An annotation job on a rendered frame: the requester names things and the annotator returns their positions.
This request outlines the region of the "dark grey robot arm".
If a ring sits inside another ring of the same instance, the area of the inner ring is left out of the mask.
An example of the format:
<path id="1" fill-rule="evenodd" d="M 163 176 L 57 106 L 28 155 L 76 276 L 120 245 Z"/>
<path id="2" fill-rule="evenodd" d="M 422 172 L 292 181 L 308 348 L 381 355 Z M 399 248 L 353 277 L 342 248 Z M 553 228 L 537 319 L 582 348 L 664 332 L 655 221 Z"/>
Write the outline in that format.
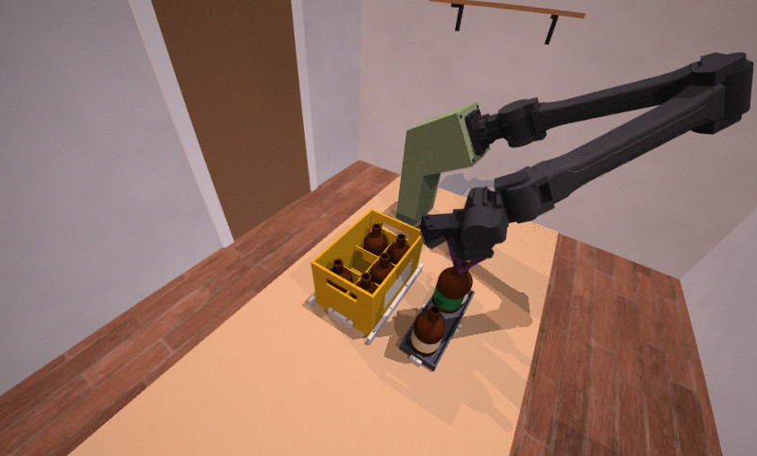
<path id="1" fill-rule="evenodd" d="M 564 155 L 495 178 L 495 191 L 470 189 L 464 209 L 422 215 L 423 243 L 433 249 L 453 238 L 459 250 L 488 251 L 506 241 L 509 223 L 536 219 L 618 166 L 690 130 L 715 134 L 736 124 L 750 109 L 754 63 L 746 57 L 714 52 L 663 75 L 562 101 L 518 100 L 491 116 L 473 110 L 464 120 L 481 155 L 494 139 L 521 147 L 556 126 L 658 105 Z"/>

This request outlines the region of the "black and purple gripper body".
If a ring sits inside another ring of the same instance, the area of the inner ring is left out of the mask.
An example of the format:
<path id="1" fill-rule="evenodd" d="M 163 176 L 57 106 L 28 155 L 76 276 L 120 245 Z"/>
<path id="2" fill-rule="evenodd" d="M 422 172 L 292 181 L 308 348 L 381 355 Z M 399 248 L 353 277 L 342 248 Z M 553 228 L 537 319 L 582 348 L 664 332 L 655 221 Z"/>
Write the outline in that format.
<path id="1" fill-rule="evenodd" d="M 449 240 L 449 243 L 454 251 L 456 258 L 459 260 L 463 259 L 464 261 L 467 261 L 467 260 L 472 260 L 472 258 L 479 258 L 479 257 L 491 258 L 494 255 L 493 249 L 490 249 L 486 252 L 473 252 L 470 250 L 459 250 L 453 238 Z"/>

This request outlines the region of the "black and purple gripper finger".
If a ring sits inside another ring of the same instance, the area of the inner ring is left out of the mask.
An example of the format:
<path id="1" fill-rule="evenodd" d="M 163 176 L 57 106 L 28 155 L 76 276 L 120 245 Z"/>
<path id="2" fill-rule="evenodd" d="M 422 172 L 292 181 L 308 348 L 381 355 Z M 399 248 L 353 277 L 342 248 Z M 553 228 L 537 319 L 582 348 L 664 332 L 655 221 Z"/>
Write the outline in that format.
<path id="1" fill-rule="evenodd" d="M 454 264 L 454 261 L 455 261 L 454 251 L 453 251 L 453 249 L 452 249 L 449 241 L 447 241 L 447 246 L 448 246 L 448 249 L 449 249 L 449 252 L 450 252 L 450 255 L 451 255 L 452 263 Z"/>
<path id="2" fill-rule="evenodd" d="M 454 257 L 455 257 L 455 263 L 456 263 L 456 268 L 457 268 L 457 273 L 458 273 L 458 275 L 460 275 L 460 274 L 464 274 L 464 273 L 465 273 L 465 272 L 466 272 L 467 270 L 469 270 L 469 269 L 470 269 L 470 268 L 471 268 L 472 266 L 474 266 L 474 265 L 476 265 L 476 264 L 478 264 L 478 263 L 480 263 L 480 262 L 484 261 L 484 258 L 483 258 L 483 257 L 479 257 L 479 258 L 472 258 L 472 260 L 470 260 L 470 261 L 468 262 L 468 264 L 467 264 L 467 265 L 466 265 L 466 266 L 465 266 L 465 267 L 464 267 L 464 268 L 462 269 L 462 263 L 464 263 L 464 261 L 463 261 L 463 260 L 459 260 L 459 259 L 457 259 L 457 258 L 456 258 L 456 256 L 455 256 L 455 254 L 454 254 Z"/>

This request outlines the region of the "yellow bottle crate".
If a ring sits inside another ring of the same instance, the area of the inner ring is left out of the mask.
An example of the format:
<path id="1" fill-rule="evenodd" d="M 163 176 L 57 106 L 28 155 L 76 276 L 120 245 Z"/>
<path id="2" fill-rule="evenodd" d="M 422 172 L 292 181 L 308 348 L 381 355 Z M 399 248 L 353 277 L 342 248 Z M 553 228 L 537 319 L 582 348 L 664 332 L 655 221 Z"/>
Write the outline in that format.
<path id="1" fill-rule="evenodd" d="M 383 229 L 383 222 L 409 234 L 406 239 L 409 249 L 397 265 L 392 263 L 394 268 L 381 285 L 374 282 L 378 288 L 370 294 L 354 284 L 361 280 L 362 273 L 369 273 L 371 266 L 380 260 L 379 256 L 364 249 L 364 239 L 372 232 L 372 225 L 381 225 L 381 233 L 387 238 L 388 247 L 396 242 L 397 235 Z M 333 308 L 353 321 L 354 328 L 369 336 L 418 268 L 423 246 L 420 234 L 420 229 L 370 209 L 311 261 L 316 303 L 326 310 Z M 337 258 L 342 259 L 343 267 L 350 270 L 352 283 L 330 271 Z M 334 288 L 328 279 L 348 291 L 343 293 Z M 357 295 L 357 301 L 351 293 Z"/>

